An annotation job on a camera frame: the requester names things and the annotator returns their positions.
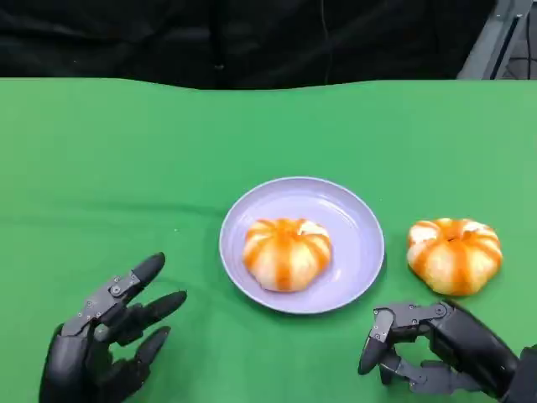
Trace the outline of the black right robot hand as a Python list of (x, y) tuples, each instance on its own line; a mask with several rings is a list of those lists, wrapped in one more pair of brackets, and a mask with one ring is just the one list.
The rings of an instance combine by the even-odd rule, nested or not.
[[(465, 390), (497, 400), (507, 394), (519, 359), (501, 338), (454, 301), (382, 305), (373, 309), (373, 316), (357, 366), (360, 375), (379, 368), (383, 385), (405, 380), (416, 394), (450, 395)], [(429, 340), (437, 360), (413, 365), (398, 355), (398, 343), (413, 343), (419, 337)]]

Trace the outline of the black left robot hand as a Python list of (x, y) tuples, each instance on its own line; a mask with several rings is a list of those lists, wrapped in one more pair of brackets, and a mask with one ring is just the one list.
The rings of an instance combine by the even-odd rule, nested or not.
[(54, 331), (39, 387), (41, 402), (124, 402), (137, 393), (171, 328), (144, 331), (177, 311), (187, 294), (177, 290), (147, 305), (131, 301), (163, 269), (165, 255), (146, 258), (88, 296)]

